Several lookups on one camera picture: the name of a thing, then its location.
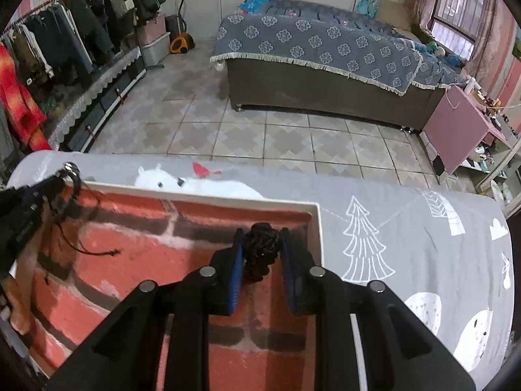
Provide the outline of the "orange fabric bow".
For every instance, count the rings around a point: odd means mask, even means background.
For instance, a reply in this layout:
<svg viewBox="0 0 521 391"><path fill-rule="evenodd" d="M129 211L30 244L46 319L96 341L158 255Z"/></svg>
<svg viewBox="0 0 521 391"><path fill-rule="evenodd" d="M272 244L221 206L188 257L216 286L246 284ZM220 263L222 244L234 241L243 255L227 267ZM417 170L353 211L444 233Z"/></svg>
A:
<svg viewBox="0 0 521 391"><path fill-rule="evenodd" d="M30 312L23 302L20 287L10 274L5 276L1 284L7 301L11 304L11 326L20 335L26 335L31 328L31 319Z"/></svg>

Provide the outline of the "red brick-pattern jewelry tray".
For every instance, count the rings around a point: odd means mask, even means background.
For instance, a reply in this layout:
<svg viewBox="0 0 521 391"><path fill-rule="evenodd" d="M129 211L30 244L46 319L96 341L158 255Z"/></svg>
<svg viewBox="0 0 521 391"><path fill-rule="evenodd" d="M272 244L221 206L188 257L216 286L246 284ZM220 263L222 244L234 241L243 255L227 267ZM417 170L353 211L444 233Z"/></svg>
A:
<svg viewBox="0 0 521 391"><path fill-rule="evenodd" d="M290 311L280 233L321 256L313 203L225 199L86 184L44 201L17 261L29 353L51 376L143 281L182 281L244 232L238 305L208 321L207 390L310 390L315 320Z"/></svg>

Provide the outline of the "grey polar bear tablecloth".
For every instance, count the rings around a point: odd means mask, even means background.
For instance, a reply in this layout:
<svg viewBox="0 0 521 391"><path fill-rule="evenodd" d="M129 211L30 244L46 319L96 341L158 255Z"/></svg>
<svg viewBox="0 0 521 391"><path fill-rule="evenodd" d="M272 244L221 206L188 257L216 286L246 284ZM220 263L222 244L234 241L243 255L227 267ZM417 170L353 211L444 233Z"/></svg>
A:
<svg viewBox="0 0 521 391"><path fill-rule="evenodd" d="M313 203L320 264L346 282L384 282L483 389L500 370L514 314L510 232L500 206L473 193L414 188L153 155L39 152L10 185L64 162L89 181L183 195Z"/></svg>

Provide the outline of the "clothes rack with garments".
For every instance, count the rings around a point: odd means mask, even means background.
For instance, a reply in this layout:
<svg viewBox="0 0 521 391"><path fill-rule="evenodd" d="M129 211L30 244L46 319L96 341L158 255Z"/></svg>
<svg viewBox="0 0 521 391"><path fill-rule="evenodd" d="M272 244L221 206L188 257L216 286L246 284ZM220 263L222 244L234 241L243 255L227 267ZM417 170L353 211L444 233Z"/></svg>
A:
<svg viewBox="0 0 521 391"><path fill-rule="evenodd" d="M22 0L1 32L1 129L16 147L87 148L145 72L166 0Z"/></svg>

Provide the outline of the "garment steamer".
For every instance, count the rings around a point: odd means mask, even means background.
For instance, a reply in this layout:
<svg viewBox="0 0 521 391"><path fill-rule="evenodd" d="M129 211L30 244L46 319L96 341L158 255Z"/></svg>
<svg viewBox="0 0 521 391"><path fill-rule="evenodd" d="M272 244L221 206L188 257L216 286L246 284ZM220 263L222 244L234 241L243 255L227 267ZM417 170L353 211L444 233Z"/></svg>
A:
<svg viewBox="0 0 521 391"><path fill-rule="evenodd" d="M182 15L186 0L181 0L177 6L176 21L177 21L177 34L170 41L170 54L172 55L184 55L189 51L195 49L195 42L191 35L187 32L186 20Z"/></svg>

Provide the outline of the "pink bedside cabinet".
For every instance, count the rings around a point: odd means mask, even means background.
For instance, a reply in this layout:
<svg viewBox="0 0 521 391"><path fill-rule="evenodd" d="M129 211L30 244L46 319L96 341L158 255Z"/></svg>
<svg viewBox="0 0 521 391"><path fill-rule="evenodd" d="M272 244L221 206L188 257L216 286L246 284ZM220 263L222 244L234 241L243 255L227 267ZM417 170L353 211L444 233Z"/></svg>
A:
<svg viewBox="0 0 521 391"><path fill-rule="evenodd" d="M499 141L511 147L480 104L461 87L445 89L419 137L440 180L453 174L479 144Z"/></svg>

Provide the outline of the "bed with blue cover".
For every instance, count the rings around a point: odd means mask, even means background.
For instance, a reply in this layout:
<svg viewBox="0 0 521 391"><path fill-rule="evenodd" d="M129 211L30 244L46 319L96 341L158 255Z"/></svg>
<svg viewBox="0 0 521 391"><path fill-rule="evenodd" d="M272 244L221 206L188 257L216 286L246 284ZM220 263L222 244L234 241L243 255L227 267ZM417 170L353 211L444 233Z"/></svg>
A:
<svg viewBox="0 0 521 391"><path fill-rule="evenodd" d="M460 68L394 26L299 0L247 0L222 19L211 63L232 107L308 110L422 129Z"/></svg>

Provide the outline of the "window with pink curtains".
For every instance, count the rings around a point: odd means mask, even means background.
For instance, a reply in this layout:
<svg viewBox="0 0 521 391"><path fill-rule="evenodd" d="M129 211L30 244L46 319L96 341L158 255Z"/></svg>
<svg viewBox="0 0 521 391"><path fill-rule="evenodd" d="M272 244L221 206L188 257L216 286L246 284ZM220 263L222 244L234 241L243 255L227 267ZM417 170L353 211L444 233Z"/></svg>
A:
<svg viewBox="0 0 521 391"><path fill-rule="evenodd" d="M515 20L503 0L405 0L412 24L466 61L465 70L483 80L499 66Z"/></svg>

